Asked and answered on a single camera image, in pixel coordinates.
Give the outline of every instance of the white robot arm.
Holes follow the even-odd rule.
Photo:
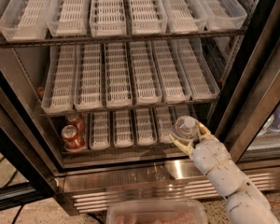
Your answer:
[[[232,223],[279,223],[268,200],[235,165],[225,146],[198,120],[180,117],[170,137],[227,201],[226,211]]]

